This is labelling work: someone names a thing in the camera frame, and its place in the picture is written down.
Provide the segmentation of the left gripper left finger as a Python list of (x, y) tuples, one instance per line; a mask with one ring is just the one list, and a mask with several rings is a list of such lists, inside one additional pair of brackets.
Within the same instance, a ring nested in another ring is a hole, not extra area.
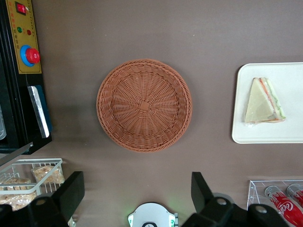
[(84, 173), (75, 171), (52, 195), (38, 196), (30, 203), (30, 226), (67, 227), (84, 195)]

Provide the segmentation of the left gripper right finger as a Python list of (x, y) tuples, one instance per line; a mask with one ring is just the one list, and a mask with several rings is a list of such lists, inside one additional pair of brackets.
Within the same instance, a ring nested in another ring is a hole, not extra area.
[(224, 196), (215, 196), (200, 172), (191, 175), (191, 198), (196, 209), (184, 227), (238, 227), (232, 219), (234, 205)]

